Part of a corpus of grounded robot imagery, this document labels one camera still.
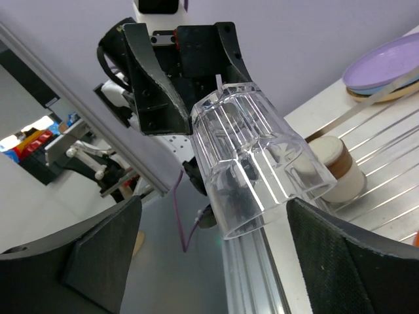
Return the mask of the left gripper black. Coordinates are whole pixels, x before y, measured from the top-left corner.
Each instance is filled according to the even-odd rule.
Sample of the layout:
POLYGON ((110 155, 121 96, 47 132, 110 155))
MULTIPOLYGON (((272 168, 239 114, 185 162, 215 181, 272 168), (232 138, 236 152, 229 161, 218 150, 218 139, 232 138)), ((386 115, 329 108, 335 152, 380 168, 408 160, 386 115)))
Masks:
POLYGON ((190 135, 189 113, 223 82, 251 82, 233 22, 178 26, 148 33, 125 18, 99 41, 97 59, 106 75, 131 95, 144 135, 190 135))

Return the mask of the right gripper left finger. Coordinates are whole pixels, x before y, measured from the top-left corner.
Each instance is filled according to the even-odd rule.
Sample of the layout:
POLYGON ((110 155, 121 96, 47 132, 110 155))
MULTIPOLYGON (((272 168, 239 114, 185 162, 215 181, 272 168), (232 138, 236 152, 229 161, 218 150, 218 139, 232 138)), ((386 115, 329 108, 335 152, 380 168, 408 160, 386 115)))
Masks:
POLYGON ((133 196, 1 253, 1 312, 119 313, 141 212, 133 196))

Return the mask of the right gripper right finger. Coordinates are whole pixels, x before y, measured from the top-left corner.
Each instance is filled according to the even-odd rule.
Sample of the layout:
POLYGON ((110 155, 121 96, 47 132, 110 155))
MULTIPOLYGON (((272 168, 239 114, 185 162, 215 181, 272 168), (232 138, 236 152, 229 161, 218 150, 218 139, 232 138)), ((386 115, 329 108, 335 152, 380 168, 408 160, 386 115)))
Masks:
POLYGON ((418 248, 287 202, 313 313, 417 313, 418 248))

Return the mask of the white brown cup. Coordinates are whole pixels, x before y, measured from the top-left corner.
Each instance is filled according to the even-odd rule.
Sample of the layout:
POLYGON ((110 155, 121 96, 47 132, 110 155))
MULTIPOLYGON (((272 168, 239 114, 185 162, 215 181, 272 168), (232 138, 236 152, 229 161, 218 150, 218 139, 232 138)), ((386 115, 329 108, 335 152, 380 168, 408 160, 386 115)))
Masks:
POLYGON ((343 140, 334 136, 319 137, 309 147, 337 180, 321 198, 328 203, 347 203, 358 197, 367 183, 343 140))

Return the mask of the clear glass cup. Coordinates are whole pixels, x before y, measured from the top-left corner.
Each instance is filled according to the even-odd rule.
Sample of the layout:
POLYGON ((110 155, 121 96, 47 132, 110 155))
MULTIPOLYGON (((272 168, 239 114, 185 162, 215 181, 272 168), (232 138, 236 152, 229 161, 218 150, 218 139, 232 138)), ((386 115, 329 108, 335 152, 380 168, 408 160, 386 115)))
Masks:
POLYGON ((336 179, 252 83, 226 84, 191 111, 191 143, 223 239, 278 219, 287 201, 311 201, 336 179))

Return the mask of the blue plate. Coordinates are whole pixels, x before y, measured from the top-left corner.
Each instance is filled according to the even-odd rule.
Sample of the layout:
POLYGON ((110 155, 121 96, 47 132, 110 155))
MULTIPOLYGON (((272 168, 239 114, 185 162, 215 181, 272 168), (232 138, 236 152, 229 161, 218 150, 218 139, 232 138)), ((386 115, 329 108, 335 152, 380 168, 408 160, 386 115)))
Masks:
MULTIPOLYGON (((397 90, 404 89, 407 86, 410 86, 410 85, 412 85, 412 84, 414 84, 416 82, 418 82, 418 77, 416 77, 415 79, 412 79, 412 80, 408 81, 406 84, 404 84, 401 87, 397 88, 397 90)), ((355 94, 359 94, 359 95, 364 95, 365 96, 365 95, 373 95, 373 94, 379 92, 380 90, 382 90, 385 87, 386 87, 386 85, 383 85, 383 86, 377 86, 375 88, 367 88, 367 89, 363 89, 363 90, 349 88, 349 91, 350 92, 353 92, 355 94)))

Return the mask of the purple plate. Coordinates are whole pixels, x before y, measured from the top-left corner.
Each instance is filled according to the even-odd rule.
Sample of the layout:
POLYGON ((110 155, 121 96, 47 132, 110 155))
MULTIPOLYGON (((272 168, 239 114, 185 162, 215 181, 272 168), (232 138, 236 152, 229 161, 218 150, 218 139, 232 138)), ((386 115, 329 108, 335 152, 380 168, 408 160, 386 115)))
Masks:
POLYGON ((342 81, 353 90, 369 90, 387 85, 417 66, 418 34, 413 33, 359 58, 345 70, 342 81))

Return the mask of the orange bowl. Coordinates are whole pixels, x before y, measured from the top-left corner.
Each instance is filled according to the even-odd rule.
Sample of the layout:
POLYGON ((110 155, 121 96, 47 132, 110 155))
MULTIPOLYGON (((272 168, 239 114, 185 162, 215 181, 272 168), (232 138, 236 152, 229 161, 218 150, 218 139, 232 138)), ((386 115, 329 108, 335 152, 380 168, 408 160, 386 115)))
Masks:
POLYGON ((416 233, 416 235, 415 235, 415 237, 414 237, 414 240, 413 240, 412 244, 413 244, 415 247, 419 247, 419 231, 417 231, 417 233, 416 233))

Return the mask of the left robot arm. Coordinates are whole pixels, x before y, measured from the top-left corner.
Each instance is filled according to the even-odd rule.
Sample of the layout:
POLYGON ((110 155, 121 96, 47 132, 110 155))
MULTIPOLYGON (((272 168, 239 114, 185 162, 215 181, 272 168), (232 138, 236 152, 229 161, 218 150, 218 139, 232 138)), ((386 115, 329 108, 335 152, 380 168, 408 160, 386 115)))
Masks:
POLYGON ((251 82, 233 22, 149 33, 125 18, 99 41, 97 59, 122 90, 144 135, 192 135, 192 108, 227 84, 251 82))

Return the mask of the background clutter bins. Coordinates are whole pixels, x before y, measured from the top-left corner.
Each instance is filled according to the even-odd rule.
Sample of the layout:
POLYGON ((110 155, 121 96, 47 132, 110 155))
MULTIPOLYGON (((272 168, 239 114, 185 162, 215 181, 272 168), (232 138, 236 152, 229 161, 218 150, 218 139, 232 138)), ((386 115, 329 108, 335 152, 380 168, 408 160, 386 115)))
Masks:
POLYGON ((1 152, 43 185, 55 181, 69 158, 65 152, 55 162, 46 160, 46 147, 63 133, 60 124, 46 115, 23 130, 1 140, 1 152))

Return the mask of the aluminium mounting rail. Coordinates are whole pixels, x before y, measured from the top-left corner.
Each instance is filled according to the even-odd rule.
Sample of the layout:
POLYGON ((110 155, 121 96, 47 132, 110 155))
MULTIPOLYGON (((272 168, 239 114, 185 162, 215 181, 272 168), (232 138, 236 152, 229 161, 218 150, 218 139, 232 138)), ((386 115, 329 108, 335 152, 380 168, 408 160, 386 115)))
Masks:
POLYGON ((261 228, 222 242, 229 313, 290 313, 272 251, 261 228))

